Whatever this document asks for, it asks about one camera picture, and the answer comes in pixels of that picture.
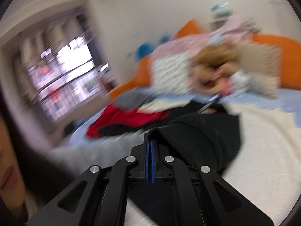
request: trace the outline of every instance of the window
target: window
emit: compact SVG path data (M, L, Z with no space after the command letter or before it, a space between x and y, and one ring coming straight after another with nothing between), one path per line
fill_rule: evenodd
M100 90L98 72L83 37L72 40L56 55L47 49L41 62L27 71L38 89L38 100L54 121Z

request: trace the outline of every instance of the red cloth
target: red cloth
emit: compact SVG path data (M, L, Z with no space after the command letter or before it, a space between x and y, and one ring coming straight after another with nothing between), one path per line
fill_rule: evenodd
M49 94L50 94L50 98L53 100L53 101L57 101L59 100L60 98L60 91L57 90L57 89L51 89L49 91Z
M121 124L128 127L139 127L146 123L153 121L161 121L168 117L169 112L162 111L151 114L137 112L138 109L133 111L124 111L109 104L100 117L91 124L86 132L86 136L91 138L102 137L98 130L111 124Z

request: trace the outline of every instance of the stuffed animal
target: stuffed animal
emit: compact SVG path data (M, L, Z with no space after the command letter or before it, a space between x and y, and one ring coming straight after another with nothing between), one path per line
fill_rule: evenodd
M210 44L199 51L192 59L192 89L203 94L229 95L229 77L240 69L238 56L235 45L228 42Z

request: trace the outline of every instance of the person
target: person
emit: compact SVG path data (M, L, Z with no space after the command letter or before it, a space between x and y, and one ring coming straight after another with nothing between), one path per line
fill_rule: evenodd
M0 112L0 196L11 214L26 223L75 177L25 143L1 90Z

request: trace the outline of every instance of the black clamp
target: black clamp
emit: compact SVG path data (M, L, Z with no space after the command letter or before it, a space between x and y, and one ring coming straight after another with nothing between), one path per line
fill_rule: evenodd
M174 188L176 225L272 226L272 220L215 171L187 166L155 140L132 148L112 167L95 165L28 221L27 226L124 225L130 185Z

